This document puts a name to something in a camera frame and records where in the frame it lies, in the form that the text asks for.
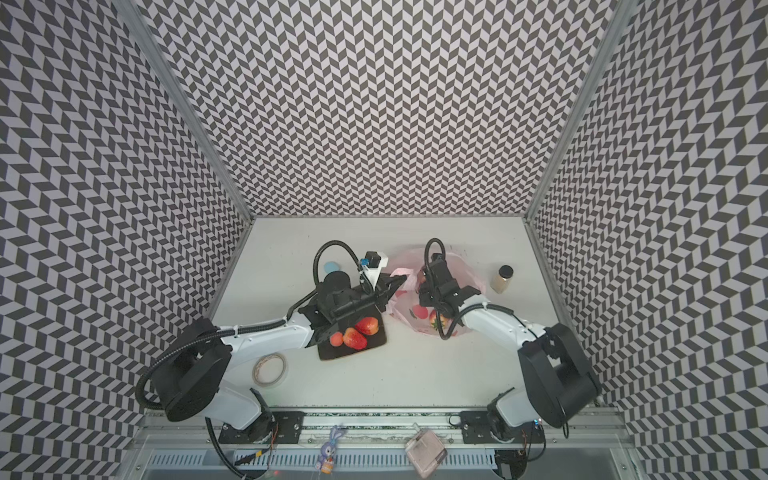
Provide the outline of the pink plastic bag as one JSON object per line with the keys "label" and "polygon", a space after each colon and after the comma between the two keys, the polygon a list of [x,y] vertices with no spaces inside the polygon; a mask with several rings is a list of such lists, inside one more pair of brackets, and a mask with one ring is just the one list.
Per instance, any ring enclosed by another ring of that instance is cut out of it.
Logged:
{"label": "pink plastic bag", "polygon": [[[447,250],[447,266],[460,287],[471,286],[486,293],[485,282],[462,256]],[[405,275],[406,281],[389,300],[387,313],[420,334],[437,337],[433,308],[419,304],[418,286],[423,281],[423,267],[423,247],[405,250],[389,259],[384,272]]]}

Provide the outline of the red fake strawberry half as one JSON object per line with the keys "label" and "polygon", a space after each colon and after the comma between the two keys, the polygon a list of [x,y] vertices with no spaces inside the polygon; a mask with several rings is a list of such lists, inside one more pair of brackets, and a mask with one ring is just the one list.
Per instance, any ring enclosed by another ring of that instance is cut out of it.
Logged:
{"label": "red fake strawberry half", "polygon": [[356,351],[364,350],[368,347],[367,337],[359,333],[355,328],[347,328],[343,334],[345,346]]}

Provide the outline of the small red fake fruit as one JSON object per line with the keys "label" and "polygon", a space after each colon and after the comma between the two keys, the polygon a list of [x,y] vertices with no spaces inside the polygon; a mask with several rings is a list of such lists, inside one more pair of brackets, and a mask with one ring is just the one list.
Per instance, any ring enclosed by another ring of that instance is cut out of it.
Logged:
{"label": "small red fake fruit", "polygon": [[340,347],[344,346],[345,345],[344,334],[342,332],[334,333],[331,336],[329,342],[330,342],[331,346],[334,347],[334,348],[340,348]]}

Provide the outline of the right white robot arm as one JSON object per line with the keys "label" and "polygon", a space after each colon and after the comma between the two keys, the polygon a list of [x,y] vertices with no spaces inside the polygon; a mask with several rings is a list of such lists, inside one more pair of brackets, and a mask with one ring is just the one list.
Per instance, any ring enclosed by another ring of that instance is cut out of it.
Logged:
{"label": "right white robot arm", "polygon": [[464,326],[517,353],[523,386],[499,394],[488,405],[492,436],[503,443],[530,441],[543,423],[569,435],[570,420],[602,393],[575,333],[561,323],[546,327],[525,321],[478,289],[460,286],[438,238],[427,241],[423,258],[419,303],[435,313],[439,337],[449,340],[457,327]]}

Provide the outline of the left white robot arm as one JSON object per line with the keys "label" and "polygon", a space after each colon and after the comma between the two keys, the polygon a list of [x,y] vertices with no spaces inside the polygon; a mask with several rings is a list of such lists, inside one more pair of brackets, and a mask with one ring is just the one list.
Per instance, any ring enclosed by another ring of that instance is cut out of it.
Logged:
{"label": "left white robot arm", "polygon": [[140,375],[134,389],[139,405],[163,412],[171,422],[198,416],[220,422],[243,443],[275,434],[278,423],[262,394],[244,392],[225,377],[242,364],[320,345],[366,317],[380,317],[407,278],[385,273],[388,259],[382,253],[352,259],[357,284],[343,271],[321,276],[315,258],[313,289],[280,319],[218,327],[203,318],[187,326]]}

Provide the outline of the fake fruits in bag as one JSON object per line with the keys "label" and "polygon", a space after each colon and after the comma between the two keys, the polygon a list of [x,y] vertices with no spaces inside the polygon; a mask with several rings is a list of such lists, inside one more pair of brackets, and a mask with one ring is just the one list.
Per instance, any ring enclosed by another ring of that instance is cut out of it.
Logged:
{"label": "fake fruits in bag", "polygon": [[432,307],[416,305],[411,309],[411,313],[416,321],[416,327],[421,330],[429,326],[435,332],[442,330],[447,333],[452,322],[451,318]]}

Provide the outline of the light blue oval case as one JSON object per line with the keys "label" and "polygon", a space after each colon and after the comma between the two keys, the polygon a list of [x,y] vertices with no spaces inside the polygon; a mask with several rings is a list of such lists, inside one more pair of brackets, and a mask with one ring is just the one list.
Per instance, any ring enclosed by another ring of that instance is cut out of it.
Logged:
{"label": "light blue oval case", "polygon": [[330,273],[333,273],[333,272],[336,272],[336,271],[340,271],[340,270],[341,270],[341,267],[340,267],[340,265],[339,265],[337,262],[335,262],[335,261],[328,261],[328,262],[326,262],[326,263],[324,264],[324,266],[323,266],[323,269],[324,269],[324,272],[325,272],[326,274],[330,274]]}

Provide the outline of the small jar black lid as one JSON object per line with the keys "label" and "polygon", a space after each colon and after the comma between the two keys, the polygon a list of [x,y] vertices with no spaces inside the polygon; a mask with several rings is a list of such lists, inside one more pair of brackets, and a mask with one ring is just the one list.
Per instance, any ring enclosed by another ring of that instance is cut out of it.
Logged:
{"label": "small jar black lid", "polygon": [[514,276],[514,268],[510,265],[501,265],[490,282],[491,289],[497,294],[503,294]]}

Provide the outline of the black square mat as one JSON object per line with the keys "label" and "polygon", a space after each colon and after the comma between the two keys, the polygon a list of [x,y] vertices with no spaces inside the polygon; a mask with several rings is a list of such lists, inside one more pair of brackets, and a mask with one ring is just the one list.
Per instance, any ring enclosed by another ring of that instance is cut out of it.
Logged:
{"label": "black square mat", "polygon": [[368,313],[353,327],[334,332],[328,340],[317,345],[321,361],[331,361],[364,351],[382,347],[387,342],[387,335],[378,312]]}

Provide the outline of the clear tape roll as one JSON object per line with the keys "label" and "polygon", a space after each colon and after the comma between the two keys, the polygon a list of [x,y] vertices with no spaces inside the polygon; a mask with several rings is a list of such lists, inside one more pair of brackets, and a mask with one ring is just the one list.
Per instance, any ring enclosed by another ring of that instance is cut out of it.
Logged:
{"label": "clear tape roll", "polygon": [[288,372],[288,362],[284,355],[273,353],[260,358],[252,369],[252,380],[260,388],[279,385]]}

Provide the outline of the pink translucent box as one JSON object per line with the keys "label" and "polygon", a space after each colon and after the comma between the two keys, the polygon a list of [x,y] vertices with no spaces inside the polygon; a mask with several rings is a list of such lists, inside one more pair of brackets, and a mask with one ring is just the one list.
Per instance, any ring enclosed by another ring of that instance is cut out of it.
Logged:
{"label": "pink translucent box", "polygon": [[421,479],[430,477],[447,457],[447,449],[437,434],[420,430],[405,445],[405,453]]}

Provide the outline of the purple bunny toy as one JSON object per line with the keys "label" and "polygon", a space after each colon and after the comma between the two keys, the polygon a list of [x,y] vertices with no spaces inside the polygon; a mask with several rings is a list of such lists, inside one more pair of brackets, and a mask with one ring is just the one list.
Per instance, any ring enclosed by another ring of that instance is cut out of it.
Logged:
{"label": "purple bunny toy", "polygon": [[323,444],[315,463],[315,470],[323,474],[331,474],[334,469],[334,460],[336,457],[339,441],[346,435],[347,429],[343,426],[333,426],[331,428],[329,439]]}

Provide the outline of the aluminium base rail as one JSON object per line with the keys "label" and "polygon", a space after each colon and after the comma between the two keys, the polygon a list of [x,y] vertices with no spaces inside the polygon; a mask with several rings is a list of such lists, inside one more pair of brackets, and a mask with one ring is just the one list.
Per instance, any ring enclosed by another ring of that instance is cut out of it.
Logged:
{"label": "aluminium base rail", "polygon": [[246,434],[215,421],[215,437],[225,448],[257,447],[274,442],[312,448],[328,440],[340,427],[346,445],[361,448],[399,448],[421,430],[434,432],[450,447],[522,446],[536,448],[620,448],[633,442],[618,411],[588,407],[565,427],[535,421],[523,427],[493,427],[483,409],[449,408],[277,408],[264,433]]}

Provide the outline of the aluminium corner post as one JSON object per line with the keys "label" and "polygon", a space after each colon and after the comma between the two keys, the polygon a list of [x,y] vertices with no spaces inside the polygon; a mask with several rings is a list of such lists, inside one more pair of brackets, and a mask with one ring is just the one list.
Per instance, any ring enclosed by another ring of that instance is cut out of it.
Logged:
{"label": "aluminium corner post", "polygon": [[195,110],[192,108],[186,93],[181,88],[177,76],[172,71],[165,55],[144,21],[137,3],[130,0],[114,0],[112,1],[112,5],[124,21],[130,35],[145,56],[158,81],[168,94],[171,102],[175,105],[192,134],[192,137],[200,147],[208,165],[216,174],[216,177],[229,195],[229,198],[233,201],[236,210],[248,223],[251,223],[254,216],[252,215],[247,202],[238,186],[231,178],[225,162],[221,159],[213,142],[205,131],[203,124],[198,118]]}
{"label": "aluminium corner post", "polygon": [[541,180],[524,215],[524,219],[528,224],[533,222],[546,198],[557,171],[599,87],[614,51],[620,43],[625,29],[631,22],[637,5],[638,2],[634,0],[621,0],[617,2],[613,17],[608,24],[603,39],[598,45],[573,107],[567,116],[564,128],[555,144],[555,149],[545,164]]}

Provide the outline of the aluminium corner post left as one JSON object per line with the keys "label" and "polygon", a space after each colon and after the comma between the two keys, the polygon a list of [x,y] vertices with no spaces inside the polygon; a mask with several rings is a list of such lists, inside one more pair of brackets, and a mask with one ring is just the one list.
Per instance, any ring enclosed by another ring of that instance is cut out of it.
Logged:
{"label": "aluminium corner post left", "polygon": [[124,21],[130,35],[145,56],[158,81],[168,94],[171,102],[175,105],[192,134],[192,137],[200,147],[208,165],[216,174],[216,177],[229,195],[229,198],[233,201],[236,210],[248,223],[251,223],[254,216],[252,215],[247,202],[238,186],[231,178],[225,162],[221,159],[213,142],[205,131],[203,124],[198,118],[195,110],[192,108],[186,93],[181,88],[177,76],[172,71],[165,55],[144,21],[137,3],[130,0],[114,0],[112,1],[112,5]]}

